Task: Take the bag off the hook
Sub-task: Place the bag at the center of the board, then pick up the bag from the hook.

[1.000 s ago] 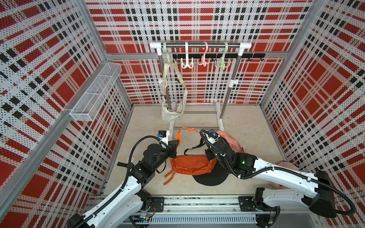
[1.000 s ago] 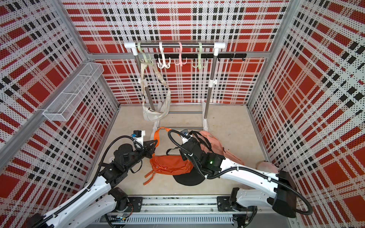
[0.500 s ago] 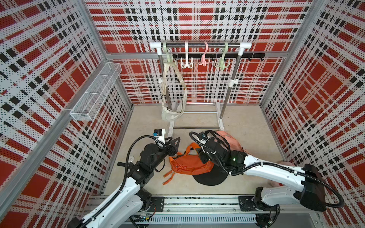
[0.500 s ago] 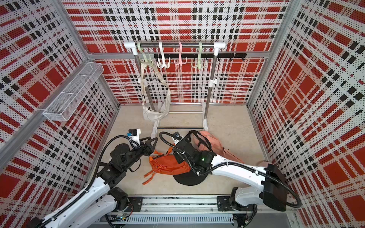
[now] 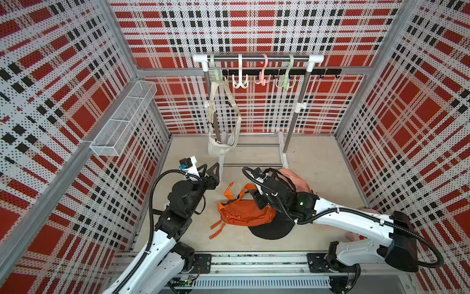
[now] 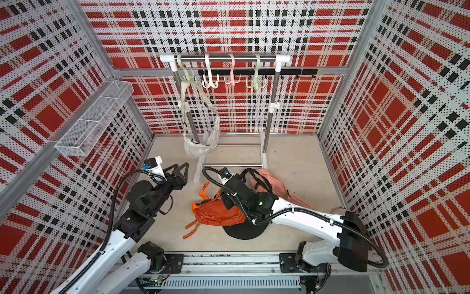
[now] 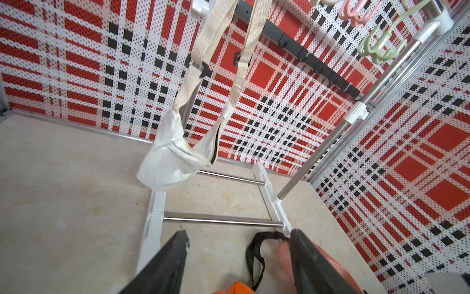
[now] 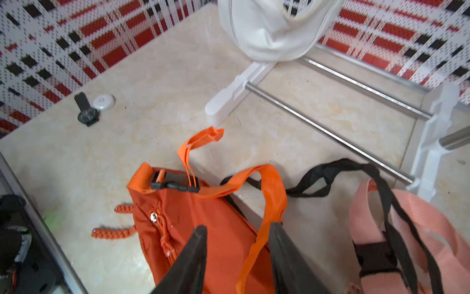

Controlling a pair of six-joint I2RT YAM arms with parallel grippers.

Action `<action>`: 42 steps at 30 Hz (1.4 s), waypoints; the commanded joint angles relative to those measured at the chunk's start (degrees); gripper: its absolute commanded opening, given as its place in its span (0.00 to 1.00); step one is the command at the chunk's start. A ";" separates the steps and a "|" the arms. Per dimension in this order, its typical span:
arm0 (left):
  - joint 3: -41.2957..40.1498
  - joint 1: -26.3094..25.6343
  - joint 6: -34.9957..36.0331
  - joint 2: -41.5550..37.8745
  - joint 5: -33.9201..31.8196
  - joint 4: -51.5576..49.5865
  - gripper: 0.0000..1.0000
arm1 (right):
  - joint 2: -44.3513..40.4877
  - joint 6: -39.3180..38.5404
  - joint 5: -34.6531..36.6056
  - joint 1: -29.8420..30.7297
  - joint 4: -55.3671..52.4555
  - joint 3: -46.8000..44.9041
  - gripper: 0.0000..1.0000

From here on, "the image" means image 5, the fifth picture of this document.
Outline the cream fabric bag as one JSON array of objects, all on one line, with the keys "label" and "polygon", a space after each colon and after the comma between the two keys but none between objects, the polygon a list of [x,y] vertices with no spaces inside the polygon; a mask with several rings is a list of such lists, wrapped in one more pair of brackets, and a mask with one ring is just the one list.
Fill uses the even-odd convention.
[{"label": "cream fabric bag", "polygon": [[[242,123],[242,114],[227,82],[211,82],[205,107],[209,127],[208,154],[215,157],[224,156],[236,148]],[[228,134],[224,141],[217,138],[214,132],[215,123],[220,133],[225,131]]]}]

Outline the pink fabric bag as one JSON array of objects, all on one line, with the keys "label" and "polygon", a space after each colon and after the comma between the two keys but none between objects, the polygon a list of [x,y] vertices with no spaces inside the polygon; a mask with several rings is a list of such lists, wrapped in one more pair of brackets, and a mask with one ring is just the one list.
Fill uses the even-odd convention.
[{"label": "pink fabric bag", "polygon": [[311,193],[312,190],[305,180],[289,169],[277,170],[279,180],[292,191]]}]

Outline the black fabric bag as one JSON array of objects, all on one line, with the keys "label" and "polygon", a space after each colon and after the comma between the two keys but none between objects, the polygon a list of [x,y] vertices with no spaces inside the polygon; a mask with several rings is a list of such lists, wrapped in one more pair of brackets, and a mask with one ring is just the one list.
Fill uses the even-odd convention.
[{"label": "black fabric bag", "polygon": [[264,240],[279,240],[287,236],[293,229],[294,223],[287,216],[276,212],[274,219],[268,223],[254,227],[248,227],[250,232]]}]

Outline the orange fabric bag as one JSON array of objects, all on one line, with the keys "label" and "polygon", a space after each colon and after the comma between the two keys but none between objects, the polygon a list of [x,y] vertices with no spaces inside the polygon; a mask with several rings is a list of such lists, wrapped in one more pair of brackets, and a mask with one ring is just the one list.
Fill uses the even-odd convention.
[{"label": "orange fabric bag", "polygon": [[231,182],[224,192],[226,201],[217,204],[220,219],[211,225],[210,229],[215,229],[218,226],[219,229],[209,237],[210,240],[220,235],[226,225],[256,227],[270,224],[277,214],[274,208],[264,207],[259,209],[254,200],[245,198],[246,194],[256,190],[257,187],[255,185],[246,184],[237,197],[231,193],[233,185],[234,182]]}]

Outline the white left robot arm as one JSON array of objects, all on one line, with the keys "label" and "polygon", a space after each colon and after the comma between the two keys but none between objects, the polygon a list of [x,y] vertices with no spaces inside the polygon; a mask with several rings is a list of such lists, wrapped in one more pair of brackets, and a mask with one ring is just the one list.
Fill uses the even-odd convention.
[{"label": "white left robot arm", "polygon": [[170,174],[182,175],[184,179],[173,185],[169,204],[163,211],[148,208],[151,231],[145,247],[105,293],[157,294],[165,287],[173,290],[172,279],[193,269],[195,250],[180,239],[205,199],[205,192],[219,185],[219,168],[219,163],[197,167],[185,158],[178,169],[159,175],[158,181]]}]

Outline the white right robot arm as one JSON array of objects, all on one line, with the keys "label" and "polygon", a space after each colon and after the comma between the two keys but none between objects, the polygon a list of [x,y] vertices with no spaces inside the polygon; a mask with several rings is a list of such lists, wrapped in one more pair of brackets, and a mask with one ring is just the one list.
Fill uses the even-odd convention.
[{"label": "white right robot arm", "polygon": [[297,192],[293,184],[274,175],[255,176],[252,181],[266,202],[293,224],[329,225],[364,237],[362,241],[331,243],[328,262],[345,266],[385,263],[410,273],[444,265],[439,250],[415,232],[404,213],[386,215],[343,207],[309,192]]}]

